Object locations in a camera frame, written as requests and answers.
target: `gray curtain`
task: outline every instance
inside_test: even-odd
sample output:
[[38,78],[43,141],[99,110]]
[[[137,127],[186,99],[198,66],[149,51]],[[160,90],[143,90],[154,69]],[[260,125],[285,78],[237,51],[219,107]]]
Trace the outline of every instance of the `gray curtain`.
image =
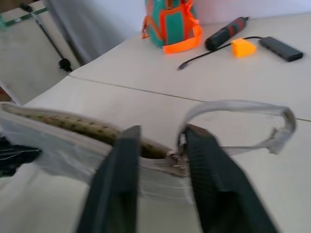
[[[105,0],[45,1],[54,21],[82,65],[106,53],[140,30],[138,24],[133,27],[132,23],[117,18],[118,14],[112,15],[111,9],[107,9],[105,4],[110,8],[117,7],[111,1]],[[141,16],[137,17],[139,24],[142,22],[144,11],[140,10],[140,14]]]

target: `black cable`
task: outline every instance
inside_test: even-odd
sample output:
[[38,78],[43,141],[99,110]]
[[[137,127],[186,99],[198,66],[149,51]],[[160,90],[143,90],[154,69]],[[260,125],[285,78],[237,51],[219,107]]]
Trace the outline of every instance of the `black cable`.
[[[262,39],[262,37],[260,37],[260,36],[249,36],[249,37],[245,37],[245,38],[243,38],[243,39],[244,39],[244,40],[249,40],[249,39]],[[209,55],[209,54],[211,54],[211,53],[214,53],[214,52],[216,52],[216,51],[218,51],[218,50],[221,50],[221,49],[223,49],[223,48],[225,48],[225,47],[228,47],[228,46],[230,46],[230,45],[231,45],[231,43],[230,43],[230,44],[226,44],[226,45],[224,45],[224,46],[221,46],[221,47],[217,48],[217,49],[214,50],[214,51],[206,52],[206,53],[203,53],[203,54],[201,54],[201,55],[199,55],[199,56],[197,56],[197,57],[193,57],[193,58],[191,58],[191,59],[189,59],[189,60],[183,62],[183,63],[177,68],[177,70],[182,70],[182,69],[184,69],[184,68],[189,64],[189,62],[192,62],[193,60],[196,60],[196,59],[198,59],[198,58],[200,58],[200,57],[204,57],[204,56],[206,56],[206,55]]]

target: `clear plastic strap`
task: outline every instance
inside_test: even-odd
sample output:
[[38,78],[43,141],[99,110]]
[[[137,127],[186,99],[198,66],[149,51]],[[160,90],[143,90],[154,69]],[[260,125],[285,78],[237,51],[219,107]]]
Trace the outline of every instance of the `clear plastic strap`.
[[187,112],[178,133],[177,146],[180,146],[181,135],[184,132],[186,124],[190,120],[202,113],[216,111],[252,112],[281,116],[284,118],[284,127],[274,129],[269,138],[254,146],[223,147],[228,155],[241,154],[260,148],[267,148],[270,153],[278,154],[296,130],[295,116],[289,107],[244,100],[210,101],[198,104]]

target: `orange strap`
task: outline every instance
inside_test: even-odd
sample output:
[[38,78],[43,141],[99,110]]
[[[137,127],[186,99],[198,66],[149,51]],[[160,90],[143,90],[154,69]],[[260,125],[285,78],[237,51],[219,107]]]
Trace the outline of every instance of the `orange strap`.
[[[202,29],[199,25],[199,21],[194,18],[192,13],[190,12],[192,7],[192,1],[189,0],[187,3],[183,4],[186,8],[186,16],[193,22],[192,30],[193,30],[193,37],[184,41],[181,41],[179,43],[173,44],[173,45],[165,45],[163,46],[163,51],[165,54],[175,53],[175,52],[182,52],[185,50],[192,49],[194,47],[197,47],[201,40],[202,35]],[[141,30],[141,38],[145,39],[148,37],[148,34],[146,33],[146,27],[148,24],[151,24],[151,26],[154,28],[156,34],[158,37],[162,38],[161,34],[157,30],[156,25],[152,21],[152,19],[149,16],[146,16],[143,21],[142,30]]]

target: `black rectangular device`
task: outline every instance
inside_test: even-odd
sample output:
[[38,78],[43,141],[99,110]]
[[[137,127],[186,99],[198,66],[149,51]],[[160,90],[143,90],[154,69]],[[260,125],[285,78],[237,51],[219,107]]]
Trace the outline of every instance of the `black rectangular device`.
[[273,37],[265,37],[259,43],[287,62],[293,62],[303,57],[303,53]]

